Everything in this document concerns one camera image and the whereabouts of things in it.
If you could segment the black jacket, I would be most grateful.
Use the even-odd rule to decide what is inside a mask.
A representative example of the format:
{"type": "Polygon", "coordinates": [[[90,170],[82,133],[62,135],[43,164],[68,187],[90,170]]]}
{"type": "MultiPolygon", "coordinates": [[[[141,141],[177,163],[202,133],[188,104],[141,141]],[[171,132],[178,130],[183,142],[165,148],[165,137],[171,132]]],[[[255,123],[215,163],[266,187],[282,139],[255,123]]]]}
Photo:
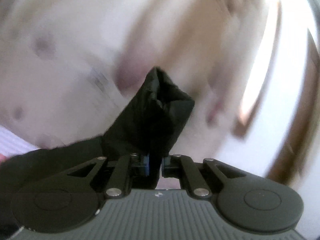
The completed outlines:
{"type": "Polygon", "coordinates": [[[138,187],[154,189],[162,160],[185,127],[195,103],[160,68],[102,135],[51,150],[17,155],[1,164],[1,239],[25,226],[57,233],[89,221],[108,199],[104,189],[121,156],[149,158],[138,187]]]}

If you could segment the pink checkered bed sheet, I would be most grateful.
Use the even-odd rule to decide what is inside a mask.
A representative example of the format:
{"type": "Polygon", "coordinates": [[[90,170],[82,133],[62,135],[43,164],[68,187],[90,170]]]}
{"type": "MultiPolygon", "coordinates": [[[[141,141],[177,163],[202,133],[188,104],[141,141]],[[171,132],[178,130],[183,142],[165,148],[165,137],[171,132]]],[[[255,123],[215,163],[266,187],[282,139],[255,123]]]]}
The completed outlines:
{"type": "Polygon", "coordinates": [[[21,139],[3,126],[0,128],[1,163],[5,160],[36,150],[37,147],[21,139]]]}

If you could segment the beige leaf-print curtain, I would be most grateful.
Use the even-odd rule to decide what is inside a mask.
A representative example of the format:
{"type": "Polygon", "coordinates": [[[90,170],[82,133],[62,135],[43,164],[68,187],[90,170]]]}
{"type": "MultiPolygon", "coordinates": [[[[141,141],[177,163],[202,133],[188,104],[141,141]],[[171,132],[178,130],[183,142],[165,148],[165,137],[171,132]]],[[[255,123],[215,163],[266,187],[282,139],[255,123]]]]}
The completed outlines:
{"type": "Polygon", "coordinates": [[[191,95],[179,147],[234,126],[273,0],[1,0],[1,125],[50,148],[95,136],[154,66],[191,95]]]}

